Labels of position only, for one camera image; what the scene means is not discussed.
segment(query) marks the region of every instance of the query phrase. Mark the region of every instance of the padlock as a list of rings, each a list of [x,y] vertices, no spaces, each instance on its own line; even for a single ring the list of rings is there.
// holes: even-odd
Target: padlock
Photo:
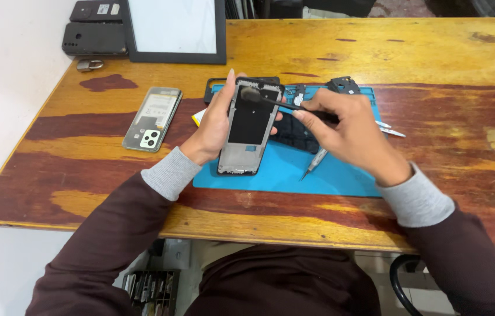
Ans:
[[[78,71],[81,73],[85,73],[101,67],[103,67],[102,60],[82,59],[78,61],[78,66],[76,67],[76,69],[78,69]]]

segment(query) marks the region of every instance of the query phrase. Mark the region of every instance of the brush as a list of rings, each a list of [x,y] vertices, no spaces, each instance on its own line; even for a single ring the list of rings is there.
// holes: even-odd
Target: brush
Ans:
[[[293,111],[296,111],[296,110],[308,111],[307,109],[304,109],[301,106],[296,106],[293,104],[286,104],[286,103],[274,101],[271,99],[267,99],[261,95],[261,90],[258,90],[254,87],[243,87],[241,92],[239,93],[239,96],[245,101],[251,101],[251,102],[255,102],[255,103],[267,102],[267,103],[276,104],[278,106],[285,107],[285,108],[293,110]],[[322,121],[325,121],[325,122],[328,122],[331,124],[335,124],[335,125],[339,124],[339,118],[335,114],[331,114],[331,113],[324,112],[324,111],[308,111],[308,112],[314,114],[315,116],[317,116]]]

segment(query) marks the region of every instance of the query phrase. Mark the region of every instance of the table surface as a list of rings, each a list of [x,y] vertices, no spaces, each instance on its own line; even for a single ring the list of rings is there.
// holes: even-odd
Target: table surface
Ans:
[[[120,183],[195,130],[206,80],[230,68],[323,84],[350,75],[373,87],[389,141],[495,242],[495,18],[227,21],[228,64],[131,63],[66,71],[0,170],[0,226],[75,230]],[[152,86],[184,99],[162,149],[120,143]],[[189,184],[161,237],[413,251],[380,198],[211,190]]]

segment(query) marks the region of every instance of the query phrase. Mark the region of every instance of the hand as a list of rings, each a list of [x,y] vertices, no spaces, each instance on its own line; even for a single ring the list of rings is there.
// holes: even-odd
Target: hand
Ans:
[[[378,128],[366,96],[342,95],[322,88],[312,100],[301,105],[310,111],[337,115],[339,124],[329,127],[308,111],[292,113],[314,134],[321,147],[337,159],[368,171],[385,187],[403,183],[412,176],[409,163]]]
[[[236,76],[234,69],[230,69],[226,83],[216,92],[210,101],[209,107],[202,116],[199,129],[180,146],[181,152],[197,165],[203,165],[214,160],[220,154],[228,135],[228,108],[236,91]],[[277,112],[277,121],[282,119],[282,113]],[[277,133],[277,128],[271,129],[271,135]]]

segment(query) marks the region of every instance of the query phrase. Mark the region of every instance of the blue silicone repair mat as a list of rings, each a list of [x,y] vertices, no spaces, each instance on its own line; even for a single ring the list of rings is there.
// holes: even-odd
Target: blue silicone repair mat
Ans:
[[[213,92],[221,88],[222,84],[215,84]],[[313,97],[319,88],[326,87],[308,85],[304,99]],[[293,85],[286,86],[286,90],[290,91],[290,93],[285,93],[287,103],[292,102],[294,89]],[[370,99],[374,116],[377,121],[380,121],[374,90],[368,87],[360,89],[361,93]],[[292,112],[283,107],[279,110]],[[313,157],[314,155],[309,152],[270,140],[255,176],[219,176],[216,174],[218,166],[218,159],[216,159],[204,165],[201,172],[193,179],[193,186],[213,189],[380,196],[374,188],[374,178],[370,174],[337,160],[331,154],[327,154],[323,161],[303,181],[300,181]]]

